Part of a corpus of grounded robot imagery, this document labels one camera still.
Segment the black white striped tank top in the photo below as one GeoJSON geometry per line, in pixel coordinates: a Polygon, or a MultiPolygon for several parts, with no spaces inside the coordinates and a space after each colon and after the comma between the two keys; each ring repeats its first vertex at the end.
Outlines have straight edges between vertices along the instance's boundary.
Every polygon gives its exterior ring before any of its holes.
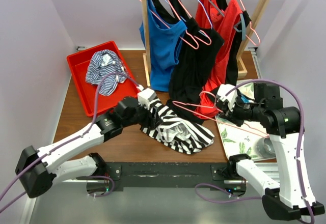
{"type": "Polygon", "coordinates": [[[157,109],[162,123],[151,130],[141,127],[140,130],[150,138],[179,153],[192,155],[214,143],[214,134],[206,127],[182,119],[161,100],[154,96],[149,100],[151,109],[157,109]]]}

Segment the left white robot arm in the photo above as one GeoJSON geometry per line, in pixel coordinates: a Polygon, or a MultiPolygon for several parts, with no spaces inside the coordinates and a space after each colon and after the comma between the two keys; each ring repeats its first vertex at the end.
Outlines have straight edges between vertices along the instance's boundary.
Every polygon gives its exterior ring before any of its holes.
{"type": "Polygon", "coordinates": [[[29,198],[38,197],[53,184],[68,179],[101,179],[106,163],[99,154],[91,153],[77,160],[72,158],[120,135],[125,127],[139,124],[155,129],[161,123],[157,108],[150,108],[134,97],[125,97],[92,123],[59,142],[37,150],[33,146],[23,149],[15,173],[29,198]]]}

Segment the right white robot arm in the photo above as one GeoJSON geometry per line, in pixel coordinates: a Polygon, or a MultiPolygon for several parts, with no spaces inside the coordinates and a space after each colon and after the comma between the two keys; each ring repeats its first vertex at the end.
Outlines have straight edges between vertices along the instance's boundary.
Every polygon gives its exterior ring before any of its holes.
{"type": "Polygon", "coordinates": [[[244,103],[237,90],[240,85],[222,84],[216,92],[217,108],[224,119],[241,126],[245,121],[258,122],[275,151],[279,181],[259,169],[247,153],[230,156],[227,174],[231,179],[245,178],[260,194],[270,219],[314,223],[316,215],[325,214],[311,190],[304,157],[304,113],[302,105],[284,107],[282,85],[264,79],[252,80],[253,102],[244,103]]]}

